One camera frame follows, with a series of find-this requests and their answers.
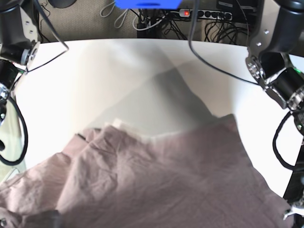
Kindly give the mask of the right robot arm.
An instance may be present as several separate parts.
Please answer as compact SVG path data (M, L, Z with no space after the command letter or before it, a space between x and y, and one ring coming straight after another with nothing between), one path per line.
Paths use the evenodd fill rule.
M26 75L29 66L38 52L38 27L24 10L23 0L2 0L0 2L0 121L4 122L7 103L11 103L22 124L24 135L20 157L9 161L4 157L0 161L8 166L19 165L28 149L28 129L25 119L13 98L13 91L19 80L18 74Z

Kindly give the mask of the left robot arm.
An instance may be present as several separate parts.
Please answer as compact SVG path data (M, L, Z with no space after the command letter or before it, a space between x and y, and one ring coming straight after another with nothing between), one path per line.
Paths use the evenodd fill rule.
M261 0L246 58L247 69L254 78L252 84L260 86L282 109L288 109L275 132L272 146L281 165L294 172L303 172L303 162L287 163L278 152L276 140L291 116L299 133L304 133L304 73L289 57L303 29L302 0Z

